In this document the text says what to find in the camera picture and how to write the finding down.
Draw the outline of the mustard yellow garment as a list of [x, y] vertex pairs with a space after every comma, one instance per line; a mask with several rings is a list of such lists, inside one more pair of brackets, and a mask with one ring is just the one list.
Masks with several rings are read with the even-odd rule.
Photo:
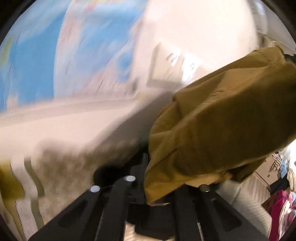
[[149, 133], [147, 203], [184, 184], [249, 177], [295, 140], [295, 64], [280, 47], [255, 50], [176, 92]]

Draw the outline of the pink clothes pile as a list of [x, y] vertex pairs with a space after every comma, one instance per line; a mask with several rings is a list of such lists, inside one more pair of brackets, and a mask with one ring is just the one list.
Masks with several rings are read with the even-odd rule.
[[268, 187], [270, 197], [263, 207], [271, 216], [269, 240], [295, 240], [295, 163], [275, 152], [269, 171], [276, 180]]

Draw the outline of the patterned bed sheet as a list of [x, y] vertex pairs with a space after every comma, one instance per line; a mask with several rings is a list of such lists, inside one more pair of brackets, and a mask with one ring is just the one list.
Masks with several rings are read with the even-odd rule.
[[147, 141], [170, 92], [121, 101], [57, 101], [1, 113], [1, 218], [28, 240]]

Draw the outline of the colourful wall map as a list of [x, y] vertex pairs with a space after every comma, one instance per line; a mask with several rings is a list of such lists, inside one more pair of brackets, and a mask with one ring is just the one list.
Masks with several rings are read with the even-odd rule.
[[133, 56], [147, 1], [31, 1], [1, 31], [1, 111], [138, 91]]

